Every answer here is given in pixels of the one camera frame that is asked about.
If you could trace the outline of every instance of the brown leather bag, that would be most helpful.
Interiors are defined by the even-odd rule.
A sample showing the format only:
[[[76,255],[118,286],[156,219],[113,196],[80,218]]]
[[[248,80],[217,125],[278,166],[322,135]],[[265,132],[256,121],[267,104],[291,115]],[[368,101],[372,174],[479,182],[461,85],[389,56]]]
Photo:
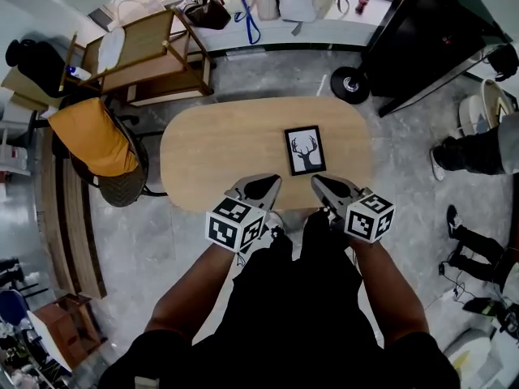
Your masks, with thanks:
[[[230,21],[230,14],[218,0],[190,3],[184,8],[184,15],[199,28],[221,30]]]

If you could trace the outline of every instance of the deer silhouette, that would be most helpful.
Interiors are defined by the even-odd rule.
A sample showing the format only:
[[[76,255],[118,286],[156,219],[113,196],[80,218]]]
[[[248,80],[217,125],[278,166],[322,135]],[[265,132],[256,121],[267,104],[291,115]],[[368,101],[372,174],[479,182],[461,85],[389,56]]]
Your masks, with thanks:
[[[307,152],[298,152],[297,148],[298,145],[296,144],[296,139],[292,140],[292,143],[290,145],[292,146],[292,152],[294,152],[300,159],[302,159],[302,163],[305,166],[305,170],[315,170],[320,169],[321,165],[313,165],[310,161],[310,153],[317,150],[317,141],[310,135],[310,141],[311,141],[311,150],[307,147]]]

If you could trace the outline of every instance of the black base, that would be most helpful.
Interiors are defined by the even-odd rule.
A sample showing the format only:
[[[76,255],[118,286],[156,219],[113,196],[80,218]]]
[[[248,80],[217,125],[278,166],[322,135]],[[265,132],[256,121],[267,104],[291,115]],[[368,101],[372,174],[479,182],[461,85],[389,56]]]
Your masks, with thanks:
[[[345,79],[353,78],[357,82],[356,89],[350,91],[345,86]],[[349,104],[360,104],[364,102],[370,95],[370,85],[364,74],[359,74],[355,68],[343,66],[336,69],[330,79],[330,86],[337,98],[345,100]]]

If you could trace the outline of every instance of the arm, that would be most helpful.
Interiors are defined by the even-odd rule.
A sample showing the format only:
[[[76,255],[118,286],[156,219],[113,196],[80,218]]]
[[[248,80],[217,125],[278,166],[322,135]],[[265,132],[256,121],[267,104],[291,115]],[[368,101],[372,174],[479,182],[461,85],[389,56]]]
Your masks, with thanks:
[[[350,239],[364,277],[367,297],[388,347],[416,331],[429,332],[422,303],[386,249],[376,242]]]
[[[211,313],[233,259],[234,252],[210,245],[155,305],[145,331],[172,330],[191,341]]]

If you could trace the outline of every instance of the blue lanyard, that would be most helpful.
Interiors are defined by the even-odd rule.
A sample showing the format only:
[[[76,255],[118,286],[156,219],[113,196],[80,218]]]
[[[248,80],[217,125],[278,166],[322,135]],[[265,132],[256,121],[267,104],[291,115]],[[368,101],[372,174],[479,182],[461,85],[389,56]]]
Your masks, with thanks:
[[[256,26],[256,23],[254,23],[254,19],[252,19],[251,11],[249,10],[249,6],[247,5],[247,2],[245,0],[242,0],[243,7],[245,8],[245,13],[234,13],[234,22],[238,23],[241,22],[243,19],[247,19],[247,35],[249,37],[249,43],[251,45],[255,45],[258,43],[261,39],[261,32]],[[251,32],[251,24],[258,32],[258,38],[255,41],[252,41],[252,32]]]

